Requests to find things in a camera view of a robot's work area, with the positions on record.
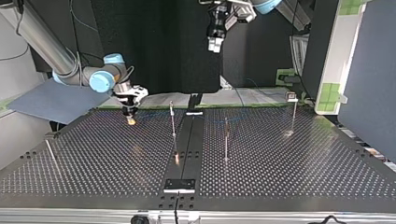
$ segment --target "black curtain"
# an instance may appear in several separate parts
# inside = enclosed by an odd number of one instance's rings
[[[150,94],[216,92],[221,54],[207,50],[207,7],[196,0],[92,0],[105,53],[134,65]]]

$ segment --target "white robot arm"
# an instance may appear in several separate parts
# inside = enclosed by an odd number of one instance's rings
[[[97,92],[112,92],[124,105],[123,114],[134,124],[134,113],[148,90],[130,83],[125,62],[120,54],[104,58],[103,67],[81,67],[79,55],[65,47],[37,15],[29,2],[0,0],[0,16],[14,27],[17,34],[47,62],[58,83],[90,86]]]

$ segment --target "metal optical breadboard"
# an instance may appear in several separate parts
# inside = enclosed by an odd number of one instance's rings
[[[194,209],[396,212],[390,169],[322,116],[292,111],[207,109]]]
[[[177,110],[176,125],[182,117]],[[43,147],[2,175],[0,205],[158,209],[174,148],[169,111],[142,110],[136,120],[100,110],[72,125],[50,141],[56,160]]]

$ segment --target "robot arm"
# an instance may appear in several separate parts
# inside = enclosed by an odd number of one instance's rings
[[[104,58],[103,67],[81,67],[79,55],[66,48],[36,14],[29,2],[0,0],[2,15],[26,42],[52,68],[58,83],[90,86],[97,92],[110,92],[123,104],[123,114],[134,124],[134,114],[149,92],[140,86],[132,86],[125,62],[120,54]]]
[[[273,10],[282,0],[198,0],[201,5],[209,5],[210,23],[206,30],[209,51],[220,53],[227,31],[236,22],[249,23],[256,19],[254,7],[261,14]]]

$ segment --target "perforated table surface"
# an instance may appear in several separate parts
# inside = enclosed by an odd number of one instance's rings
[[[92,112],[49,140],[55,160],[43,143],[0,172],[0,207],[396,213],[396,174],[321,116],[183,114],[174,146],[168,111],[140,111],[135,126],[117,110]],[[195,193],[163,193],[180,178]]]

